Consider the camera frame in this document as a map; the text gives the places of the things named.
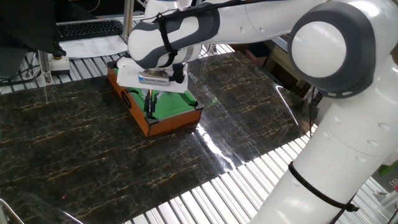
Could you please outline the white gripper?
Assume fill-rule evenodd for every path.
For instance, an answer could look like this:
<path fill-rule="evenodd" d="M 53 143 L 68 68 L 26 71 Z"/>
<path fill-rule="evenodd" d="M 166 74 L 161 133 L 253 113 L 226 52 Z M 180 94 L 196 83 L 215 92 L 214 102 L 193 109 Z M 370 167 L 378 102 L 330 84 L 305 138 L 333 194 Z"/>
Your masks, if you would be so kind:
<path fill-rule="evenodd" d="M 117 62 L 117 84 L 129 88 L 142 88 L 147 90 L 144 100 L 144 112 L 151 115 L 151 91 L 158 90 L 154 95 L 153 103 L 156 104 L 163 91 L 184 93 L 188 89 L 187 68 L 182 69 L 183 80 L 178 83 L 170 80 L 174 71 L 172 67 L 143 69 L 131 58 L 123 57 Z"/>

